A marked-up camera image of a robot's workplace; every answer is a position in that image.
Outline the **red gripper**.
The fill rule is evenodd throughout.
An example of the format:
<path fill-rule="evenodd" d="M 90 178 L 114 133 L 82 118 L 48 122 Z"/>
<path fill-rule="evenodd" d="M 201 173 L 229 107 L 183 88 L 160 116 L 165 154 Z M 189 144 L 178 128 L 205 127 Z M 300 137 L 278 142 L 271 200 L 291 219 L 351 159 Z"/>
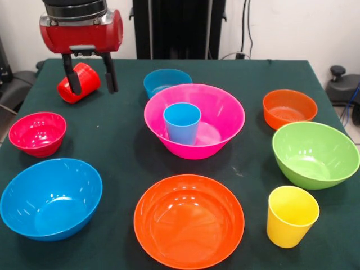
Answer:
<path fill-rule="evenodd" d="M 118 10 L 108 10 L 98 18 L 77 22 L 58 22 L 52 25 L 49 16 L 44 13 L 39 20 L 40 33 L 47 48 L 54 53 L 63 53 L 62 61 L 72 93 L 80 95 L 82 87 L 77 73 L 73 69 L 71 54 L 73 50 L 94 49 L 105 52 L 101 55 L 106 67 L 106 83 L 110 94 L 118 92 L 118 82 L 110 52 L 119 49 L 123 40 L 123 22 Z"/>

